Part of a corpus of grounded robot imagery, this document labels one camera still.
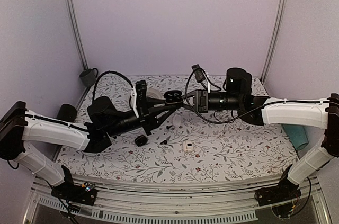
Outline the black charging case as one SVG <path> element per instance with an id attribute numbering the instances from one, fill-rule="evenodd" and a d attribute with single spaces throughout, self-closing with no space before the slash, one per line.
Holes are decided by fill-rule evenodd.
<path id="1" fill-rule="evenodd" d="M 164 93 L 165 104 L 179 105 L 183 103 L 182 92 L 179 90 L 170 90 Z"/>

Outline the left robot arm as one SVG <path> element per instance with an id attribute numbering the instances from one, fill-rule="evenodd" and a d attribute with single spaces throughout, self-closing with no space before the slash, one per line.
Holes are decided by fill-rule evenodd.
<path id="1" fill-rule="evenodd" d="M 97 154 L 112 145 L 111 138 L 143 128 L 146 135 L 157 129 L 177 109 L 164 100 L 145 100 L 130 111 L 116 110 L 107 97 L 88 108 L 91 122 L 72 123 L 39 115 L 16 102 L 1 118 L 1 159 L 13 160 L 45 179 L 68 200 L 79 194 L 70 171 L 39 152 L 32 141 L 68 146 Z"/>

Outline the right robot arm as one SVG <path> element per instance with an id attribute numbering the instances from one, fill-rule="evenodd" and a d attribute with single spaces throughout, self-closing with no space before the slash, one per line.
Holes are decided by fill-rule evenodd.
<path id="1" fill-rule="evenodd" d="M 223 86 L 212 91 L 206 72 L 198 65 L 192 69 L 198 83 L 207 81 L 205 89 L 184 92 L 187 108 L 198 116 L 208 111 L 236 110 L 237 118 L 252 125 L 291 124 L 324 130 L 320 142 L 284 171 L 274 188 L 277 200 L 286 200 L 304 179 L 338 157 L 338 94 L 318 100 L 254 96 L 251 74 L 236 67 L 227 69 Z"/>

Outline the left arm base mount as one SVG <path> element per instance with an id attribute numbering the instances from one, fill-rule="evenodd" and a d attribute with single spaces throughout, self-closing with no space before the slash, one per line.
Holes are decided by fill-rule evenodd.
<path id="1" fill-rule="evenodd" d="M 58 186 L 52 187 L 51 195 L 66 201 L 93 206 L 96 201 L 97 193 L 97 189 L 88 186 L 63 182 Z"/>

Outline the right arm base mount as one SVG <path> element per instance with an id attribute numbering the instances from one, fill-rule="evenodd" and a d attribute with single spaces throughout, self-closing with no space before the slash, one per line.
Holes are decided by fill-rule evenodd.
<path id="1" fill-rule="evenodd" d="M 279 183 L 275 186 L 262 187 L 256 190 L 254 199 L 259 203 L 259 206 L 264 206 L 296 199 L 300 196 L 299 186 L 288 181 L 287 183 Z"/>

